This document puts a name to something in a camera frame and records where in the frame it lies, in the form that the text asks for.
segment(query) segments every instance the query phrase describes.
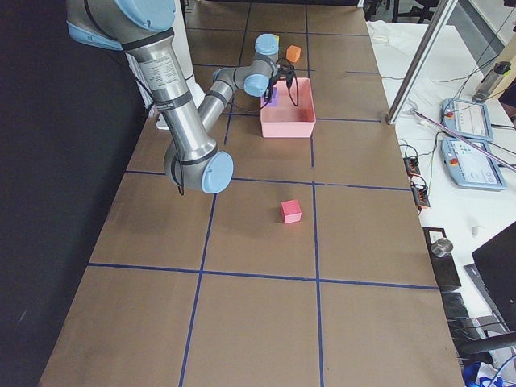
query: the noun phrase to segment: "robotic arm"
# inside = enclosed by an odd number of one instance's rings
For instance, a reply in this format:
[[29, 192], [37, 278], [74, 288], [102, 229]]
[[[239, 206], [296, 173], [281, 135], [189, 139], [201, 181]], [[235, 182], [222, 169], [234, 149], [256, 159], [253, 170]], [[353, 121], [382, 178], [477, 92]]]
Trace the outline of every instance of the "robotic arm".
[[258, 37], [250, 66], [217, 71], [197, 109], [172, 46], [175, 10], [173, 0], [67, 0], [67, 24], [80, 43], [136, 58], [173, 136], [164, 158], [167, 176], [180, 192], [215, 194], [229, 185], [233, 161], [208, 132], [236, 90], [254, 97], [265, 93], [277, 74], [277, 38]]

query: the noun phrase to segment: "device screen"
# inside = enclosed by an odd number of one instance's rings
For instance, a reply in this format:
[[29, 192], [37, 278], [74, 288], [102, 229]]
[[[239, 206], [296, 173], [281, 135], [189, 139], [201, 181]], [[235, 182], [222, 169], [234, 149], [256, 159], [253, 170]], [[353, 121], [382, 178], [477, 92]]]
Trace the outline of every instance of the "device screen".
[[[485, 150], [482, 143], [473, 142], [477, 147]], [[462, 141], [452, 141], [451, 145], [460, 168], [464, 174], [464, 179], [470, 183], [497, 184], [497, 174], [493, 170], [493, 166], [486, 155], [483, 155], [475, 148], [470, 147]]]
[[487, 137], [482, 105], [454, 101], [456, 128], [463, 133]]

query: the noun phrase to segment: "pink cube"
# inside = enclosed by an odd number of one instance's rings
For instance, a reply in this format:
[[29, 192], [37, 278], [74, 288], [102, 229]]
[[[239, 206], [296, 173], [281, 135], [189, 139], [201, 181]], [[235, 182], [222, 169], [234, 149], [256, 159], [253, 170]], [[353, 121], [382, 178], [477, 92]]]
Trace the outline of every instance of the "pink cube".
[[299, 222], [301, 220], [301, 207], [297, 200], [281, 202], [281, 218], [283, 223]]

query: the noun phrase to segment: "white table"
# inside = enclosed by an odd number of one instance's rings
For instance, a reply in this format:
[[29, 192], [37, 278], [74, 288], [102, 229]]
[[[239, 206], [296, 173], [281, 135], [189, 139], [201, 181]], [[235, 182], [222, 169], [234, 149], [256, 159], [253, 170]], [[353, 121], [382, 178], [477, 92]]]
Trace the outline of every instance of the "white table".
[[[374, 22], [368, 23], [368, 27], [390, 105], [402, 83], [399, 79], [390, 78], [405, 76], [427, 26]], [[474, 68], [475, 61], [459, 33], [453, 26], [446, 26], [410, 99], [416, 102], [418, 111], [439, 122], [441, 101], [453, 97], [464, 80], [448, 83], [436, 80], [464, 77]], [[470, 100], [482, 77], [480, 72], [475, 73], [460, 97]], [[487, 105], [492, 123], [511, 125], [496, 98], [488, 100]], [[493, 131], [494, 143], [516, 150], [516, 130], [494, 128]], [[437, 129], [421, 123], [413, 115], [403, 115], [396, 122], [396, 132], [399, 139], [404, 139], [419, 153], [425, 153], [434, 147]], [[423, 177], [427, 182], [431, 180], [431, 208], [422, 211], [419, 219], [422, 227], [444, 228], [447, 237], [453, 242], [453, 257], [462, 283], [460, 292], [470, 317], [491, 315], [491, 309], [470, 280], [464, 266], [473, 263], [473, 251], [516, 220], [516, 173], [501, 169], [507, 183], [507, 189], [502, 192], [461, 189], [447, 175], [439, 148], [440, 141], [432, 162], [430, 156], [419, 159]], [[511, 164], [516, 163], [516, 156], [495, 147], [491, 148], [497, 156]]]

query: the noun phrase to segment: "black wall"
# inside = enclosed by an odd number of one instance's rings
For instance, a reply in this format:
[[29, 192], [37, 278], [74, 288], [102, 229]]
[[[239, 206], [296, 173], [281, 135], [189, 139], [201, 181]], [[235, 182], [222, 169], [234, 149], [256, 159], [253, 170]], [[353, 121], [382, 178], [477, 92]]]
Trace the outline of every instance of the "black wall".
[[[144, 122], [65, 2], [0, 2], [0, 385], [44, 370]], [[120, 53], [111, 53], [120, 60]]]

